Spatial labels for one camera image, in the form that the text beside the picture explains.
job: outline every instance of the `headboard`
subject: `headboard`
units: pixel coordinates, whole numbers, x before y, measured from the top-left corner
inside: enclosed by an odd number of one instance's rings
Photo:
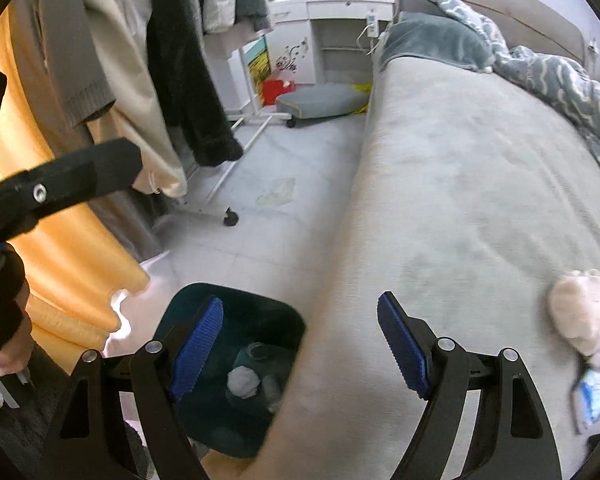
[[[578,28],[538,0],[464,0],[500,27],[509,47],[519,44],[536,52],[584,62],[585,41]],[[400,10],[441,14],[426,0],[400,0]]]

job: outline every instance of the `white plush toy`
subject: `white plush toy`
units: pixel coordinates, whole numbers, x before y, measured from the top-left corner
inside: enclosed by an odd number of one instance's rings
[[[260,378],[246,366],[238,366],[227,375],[226,386],[229,391],[241,399],[249,399],[258,393]]]
[[[600,369],[600,272],[572,270],[549,294],[549,312],[558,332]]]

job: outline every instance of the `floor stain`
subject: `floor stain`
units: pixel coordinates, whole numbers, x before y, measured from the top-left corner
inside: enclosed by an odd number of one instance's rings
[[[294,199],[296,188],[295,178],[277,178],[271,183],[270,191],[266,195],[260,195],[256,204],[264,206],[285,205]]]

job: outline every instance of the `desk drawer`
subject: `desk drawer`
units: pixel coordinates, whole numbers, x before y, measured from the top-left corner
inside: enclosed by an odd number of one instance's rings
[[[269,11],[274,23],[301,22],[309,18],[304,2],[270,2]]]
[[[368,2],[352,2],[339,0],[324,0],[308,4],[310,20],[360,19],[374,12],[378,20],[389,22],[393,18],[394,6],[391,2],[369,0]]]

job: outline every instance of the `gray blanket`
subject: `gray blanket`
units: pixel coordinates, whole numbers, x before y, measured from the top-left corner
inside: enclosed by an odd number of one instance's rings
[[[32,48],[39,48],[44,58],[52,91],[47,97],[58,102],[66,126],[73,128],[104,115],[116,97],[98,60],[83,0],[19,2],[21,15],[30,14],[35,25],[37,45]]]
[[[567,57],[537,54],[526,46],[511,51],[491,18],[475,12],[462,0],[429,0],[463,23],[491,46],[493,70],[582,128],[589,149],[600,164],[600,83]]]

